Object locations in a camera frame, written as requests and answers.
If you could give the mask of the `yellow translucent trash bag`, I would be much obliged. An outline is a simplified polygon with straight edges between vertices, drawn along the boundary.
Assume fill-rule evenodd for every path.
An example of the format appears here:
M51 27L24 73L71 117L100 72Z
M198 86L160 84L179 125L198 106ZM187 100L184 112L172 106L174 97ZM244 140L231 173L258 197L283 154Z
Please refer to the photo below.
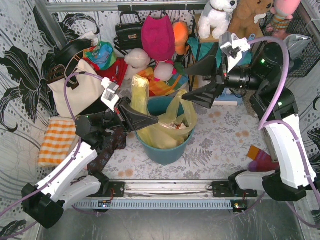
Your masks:
M158 123L137 131L145 144L164 150L178 147L187 140L198 122L198 117L193 103L182 99L182 95L186 93L185 89L179 90L165 112L158 116ZM148 110L149 100L149 81L135 74L131 81L130 106L140 113L151 116ZM184 123L187 128L177 130L165 127L165 124L173 122Z

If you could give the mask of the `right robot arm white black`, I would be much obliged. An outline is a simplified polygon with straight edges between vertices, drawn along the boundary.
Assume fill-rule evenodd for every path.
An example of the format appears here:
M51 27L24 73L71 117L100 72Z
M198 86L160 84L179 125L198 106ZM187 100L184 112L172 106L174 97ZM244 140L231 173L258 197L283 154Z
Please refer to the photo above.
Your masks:
M224 56L212 81L182 96L184 100L211 108L224 89L252 90L251 106L273 145L278 169L265 172L242 170L228 178L229 188L238 191L262 191L275 201L297 202L307 190L319 194L320 180L308 159L300 133L298 106L293 93L285 87L290 53L286 44L273 37L258 59L248 68L238 66L251 42L220 45Z

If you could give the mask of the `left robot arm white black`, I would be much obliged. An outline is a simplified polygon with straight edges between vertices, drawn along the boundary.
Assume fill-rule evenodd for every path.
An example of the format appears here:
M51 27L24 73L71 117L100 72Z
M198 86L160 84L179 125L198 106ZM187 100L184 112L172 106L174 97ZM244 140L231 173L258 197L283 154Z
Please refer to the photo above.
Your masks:
M101 171L91 171L83 180L75 177L100 156L111 142L111 131L136 132L158 123L156 116L140 113L130 106L128 97L121 98L114 109L76 118L76 135L80 138L75 149L47 177L36 185L28 183L21 191L23 211L45 229L53 227L71 205L91 195L113 197L110 179Z

